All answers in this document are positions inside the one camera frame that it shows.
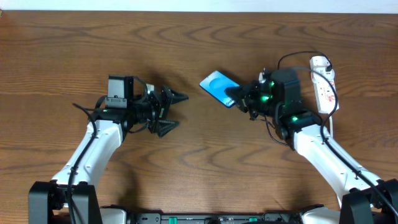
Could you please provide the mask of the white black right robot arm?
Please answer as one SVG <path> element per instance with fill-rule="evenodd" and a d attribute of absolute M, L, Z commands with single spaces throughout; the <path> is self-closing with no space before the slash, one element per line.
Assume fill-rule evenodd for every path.
<path fill-rule="evenodd" d="M 382 180 L 356 162 L 302 101 L 295 69 L 264 71 L 225 93 L 252 120 L 271 117 L 278 137 L 306 158 L 335 191 L 340 210 L 313 205 L 288 213 L 289 223 L 397 223 L 397 180 Z"/>

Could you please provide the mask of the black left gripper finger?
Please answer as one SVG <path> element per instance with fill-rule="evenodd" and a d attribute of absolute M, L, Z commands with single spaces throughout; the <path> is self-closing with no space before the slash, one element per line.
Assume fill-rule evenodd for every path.
<path fill-rule="evenodd" d="M 186 94 L 179 93 L 179 92 L 177 92 L 175 90 L 172 90 L 172 89 L 170 89 L 169 91 L 170 91 L 170 94 L 171 94 L 171 96 L 170 96 L 170 100 L 171 100 L 170 103 L 171 104 L 177 104 L 177 103 L 179 103 L 181 101 L 185 101 L 185 100 L 189 99 L 189 96 L 186 95 Z"/>
<path fill-rule="evenodd" d="M 172 121 L 168 119 L 163 119 L 159 120 L 157 124 L 157 135 L 158 137 L 162 138 L 165 136 L 167 133 L 169 133 L 171 130 L 179 126 L 178 121 Z"/>

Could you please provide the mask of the blue screen smartphone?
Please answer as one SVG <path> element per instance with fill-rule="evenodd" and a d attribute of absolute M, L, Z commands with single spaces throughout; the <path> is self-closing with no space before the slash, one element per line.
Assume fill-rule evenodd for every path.
<path fill-rule="evenodd" d="M 234 106 L 235 101 L 225 93 L 225 90 L 239 85 L 221 72 L 217 70 L 212 72 L 199 83 L 199 86 L 225 107 Z"/>

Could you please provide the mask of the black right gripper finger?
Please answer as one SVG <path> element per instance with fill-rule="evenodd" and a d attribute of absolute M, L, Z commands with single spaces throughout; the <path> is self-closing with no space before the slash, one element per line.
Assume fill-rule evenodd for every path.
<path fill-rule="evenodd" d="M 225 89 L 225 94 L 232 100 L 243 100 L 248 94 L 249 88 L 247 86 L 228 87 Z"/>
<path fill-rule="evenodd" d="M 249 109 L 244 98 L 235 98 L 234 101 L 239 110 L 241 110 L 243 113 L 248 112 Z"/>

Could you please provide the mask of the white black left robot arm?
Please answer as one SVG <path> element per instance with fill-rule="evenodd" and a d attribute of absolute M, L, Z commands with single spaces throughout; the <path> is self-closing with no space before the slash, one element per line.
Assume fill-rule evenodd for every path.
<path fill-rule="evenodd" d="M 125 208 L 100 207 L 96 186 L 133 126 L 161 138 L 179 125 L 167 119 L 170 106 L 187 99 L 165 85 L 156 92 L 135 76 L 109 76 L 107 95 L 94 108 L 82 109 L 88 117 L 86 133 L 69 161 L 50 181 L 36 181 L 30 188 L 29 223 L 132 223 Z"/>

